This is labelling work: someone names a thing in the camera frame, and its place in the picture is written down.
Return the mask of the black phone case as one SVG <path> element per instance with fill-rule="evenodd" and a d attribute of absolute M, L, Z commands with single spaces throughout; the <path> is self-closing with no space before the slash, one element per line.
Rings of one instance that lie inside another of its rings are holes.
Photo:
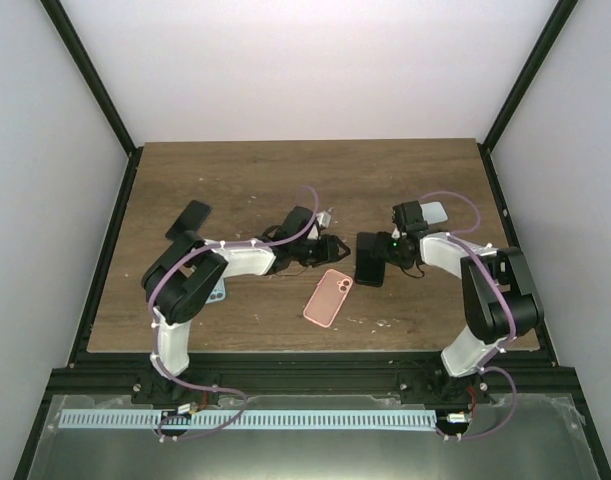
<path fill-rule="evenodd" d="M 374 254 L 377 235 L 359 232 L 356 237 L 354 282 L 358 285 L 381 287 L 385 276 L 385 261 Z"/>

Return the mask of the white phone dual camera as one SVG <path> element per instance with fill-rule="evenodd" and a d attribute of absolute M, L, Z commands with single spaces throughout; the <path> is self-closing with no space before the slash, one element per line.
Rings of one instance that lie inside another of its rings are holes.
<path fill-rule="evenodd" d="M 448 215 L 441 202 L 422 203 L 420 207 L 424 221 L 429 225 L 443 223 L 448 220 Z"/>

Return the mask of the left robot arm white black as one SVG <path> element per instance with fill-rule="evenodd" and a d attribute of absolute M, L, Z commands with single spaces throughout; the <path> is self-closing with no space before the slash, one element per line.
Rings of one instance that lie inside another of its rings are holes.
<path fill-rule="evenodd" d="M 280 224 L 246 241 L 208 240 L 198 230 L 211 207 L 192 200 L 166 232 L 171 245 L 141 279 L 155 334 L 150 360 L 158 375 L 155 393 L 166 403 L 181 402 L 189 392 L 183 374 L 189 366 L 191 321 L 200 313 L 216 287 L 229 277 L 279 273 L 295 261 L 304 268 L 336 263 L 351 249 L 325 229 L 325 212 L 296 206 Z"/>

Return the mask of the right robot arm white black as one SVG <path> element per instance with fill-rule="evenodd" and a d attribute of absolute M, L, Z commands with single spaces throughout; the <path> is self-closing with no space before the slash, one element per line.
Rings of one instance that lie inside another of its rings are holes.
<path fill-rule="evenodd" d="M 432 396 L 450 403 L 473 379 L 506 355 L 517 339 L 538 327 L 544 309 L 530 267 L 518 247 L 475 244 L 462 238 L 480 224 L 446 230 L 448 215 L 437 201 L 415 200 L 392 208 L 393 230 L 376 234 L 371 255 L 407 273 L 440 269 L 461 282 L 465 327 L 440 353 L 428 376 Z"/>

